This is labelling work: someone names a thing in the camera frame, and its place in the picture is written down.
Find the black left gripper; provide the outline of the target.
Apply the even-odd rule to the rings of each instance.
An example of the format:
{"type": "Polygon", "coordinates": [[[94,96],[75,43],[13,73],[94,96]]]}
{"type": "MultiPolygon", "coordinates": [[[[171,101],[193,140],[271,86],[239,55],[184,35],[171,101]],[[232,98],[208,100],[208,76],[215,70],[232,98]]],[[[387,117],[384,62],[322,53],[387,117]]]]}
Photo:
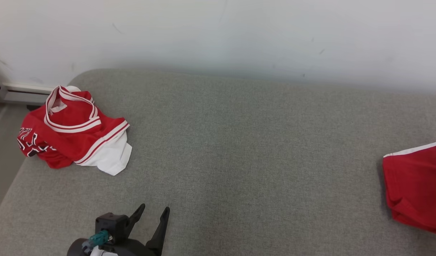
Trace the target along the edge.
{"type": "MultiPolygon", "coordinates": [[[[140,220],[145,210],[145,203],[141,204],[128,219],[128,228],[133,228],[140,220]]],[[[92,250],[82,250],[85,238],[75,240],[68,249],[67,256],[161,256],[167,232],[170,207],[165,207],[160,216],[160,223],[151,240],[146,244],[134,239],[126,239],[116,245],[104,244],[92,250]]]]}

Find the red white basketball jersey shirt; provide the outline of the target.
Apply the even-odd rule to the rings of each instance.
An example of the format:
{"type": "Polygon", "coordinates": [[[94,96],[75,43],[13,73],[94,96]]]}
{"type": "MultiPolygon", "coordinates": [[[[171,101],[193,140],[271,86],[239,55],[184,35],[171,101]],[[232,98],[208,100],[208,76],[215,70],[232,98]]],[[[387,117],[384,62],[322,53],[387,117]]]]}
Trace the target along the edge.
{"type": "Polygon", "coordinates": [[[106,116],[90,92],[57,86],[25,116],[17,143],[26,157],[37,156],[53,169],[77,164],[116,176],[130,160],[129,127],[125,118],[106,116]]]}

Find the red shorts with white trim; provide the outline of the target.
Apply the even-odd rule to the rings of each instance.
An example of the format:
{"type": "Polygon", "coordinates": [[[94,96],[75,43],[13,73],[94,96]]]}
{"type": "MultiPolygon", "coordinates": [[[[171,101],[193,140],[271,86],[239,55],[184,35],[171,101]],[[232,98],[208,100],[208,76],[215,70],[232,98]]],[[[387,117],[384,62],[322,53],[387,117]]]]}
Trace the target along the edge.
{"type": "Polygon", "coordinates": [[[436,142],[387,154],[382,167],[393,219],[436,234],[436,142]]]}

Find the white wall baseboard strip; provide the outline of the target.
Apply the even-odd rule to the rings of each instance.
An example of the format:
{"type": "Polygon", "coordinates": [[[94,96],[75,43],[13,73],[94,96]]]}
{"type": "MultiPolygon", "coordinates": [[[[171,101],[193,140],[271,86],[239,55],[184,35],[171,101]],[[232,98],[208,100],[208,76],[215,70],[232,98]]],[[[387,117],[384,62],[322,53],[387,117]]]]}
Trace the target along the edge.
{"type": "Polygon", "coordinates": [[[41,106],[52,90],[42,86],[3,82],[0,84],[0,102],[41,106]]]}

